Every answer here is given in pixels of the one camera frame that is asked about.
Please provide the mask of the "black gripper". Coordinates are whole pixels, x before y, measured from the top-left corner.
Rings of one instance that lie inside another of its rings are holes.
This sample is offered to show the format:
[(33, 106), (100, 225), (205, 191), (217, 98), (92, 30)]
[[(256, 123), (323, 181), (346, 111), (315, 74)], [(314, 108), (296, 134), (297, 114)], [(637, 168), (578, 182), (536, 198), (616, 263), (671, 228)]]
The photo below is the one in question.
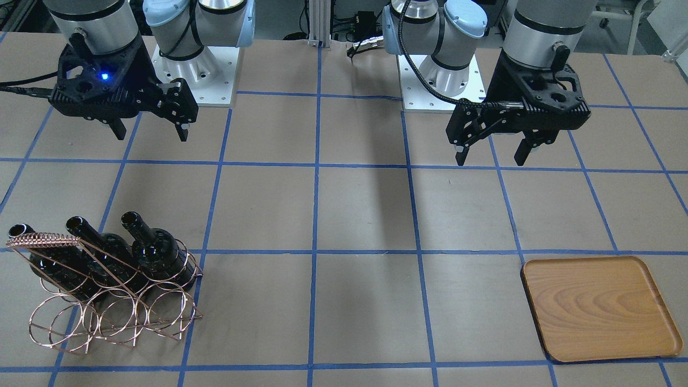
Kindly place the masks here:
[(491, 134), (524, 133), (514, 153), (523, 166), (540, 145), (555, 142), (558, 131), (580, 128), (591, 116), (577, 74), (567, 63), (569, 49), (552, 49), (554, 63), (543, 69), (524, 66), (501, 52), (486, 98), (479, 107), (457, 105), (446, 128), (455, 145), (457, 166), (468, 147)]
[(160, 81), (140, 35), (118, 51), (95, 54), (83, 33), (72, 34), (48, 101), (67, 117), (103, 121), (120, 141), (127, 135), (121, 119), (152, 112), (176, 125), (180, 141), (187, 142), (199, 110), (187, 81)]

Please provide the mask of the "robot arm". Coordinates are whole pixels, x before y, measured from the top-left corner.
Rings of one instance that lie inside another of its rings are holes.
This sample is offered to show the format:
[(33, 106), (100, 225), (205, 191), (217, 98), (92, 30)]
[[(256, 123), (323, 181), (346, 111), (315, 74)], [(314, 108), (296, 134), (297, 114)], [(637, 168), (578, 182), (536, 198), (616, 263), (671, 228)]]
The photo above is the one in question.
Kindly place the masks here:
[(67, 39), (50, 104), (66, 117), (96, 120), (117, 139), (123, 119), (150, 112), (182, 141), (196, 122), (202, 91), (227, 75), (213, 49), (239, 49), (255, 36), (253, 1), (144, 1), (157, 44), (148, 54), (130, 1), (46, 1)]
[(561, 131), (580, 128), (591, 110), (568, 64), (596, 6), (595, 1), (519, 1), (506, 32), (486, 98), (460, 93), (488, 27), (472, 1), (392, 1), (385, 15), (385, 49), (402, 55), (425, 90), (455, 108), (446, 128), (463, 165), (470, 147), (492, 134), (523, 134), (514, 161), (550, 145)]

